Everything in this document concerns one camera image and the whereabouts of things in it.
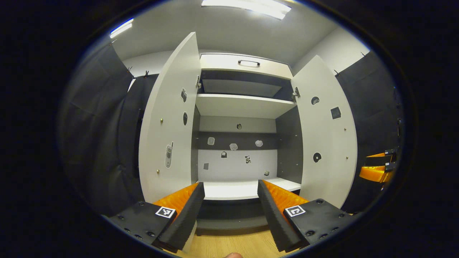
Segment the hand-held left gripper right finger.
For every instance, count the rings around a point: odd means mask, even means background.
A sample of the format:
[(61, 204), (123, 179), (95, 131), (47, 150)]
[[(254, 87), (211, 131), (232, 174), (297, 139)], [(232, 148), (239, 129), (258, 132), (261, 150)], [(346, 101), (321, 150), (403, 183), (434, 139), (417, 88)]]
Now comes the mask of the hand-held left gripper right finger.
[(353, 215), (322, 198), (308, 201), (266, 180), (258, 181), (257, 194), (279, 251), (288, 253), (315, 245), (354, 222)]

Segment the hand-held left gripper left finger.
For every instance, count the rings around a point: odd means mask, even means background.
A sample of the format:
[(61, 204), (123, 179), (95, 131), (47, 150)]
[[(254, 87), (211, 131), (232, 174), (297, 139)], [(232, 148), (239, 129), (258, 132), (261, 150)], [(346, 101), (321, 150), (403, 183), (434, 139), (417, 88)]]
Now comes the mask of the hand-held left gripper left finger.
[(147, 245), (176, 253), (194, 234), (204, 198), (204, 183), (197, 182), (152, 204), (139, 201), (108, 221)]

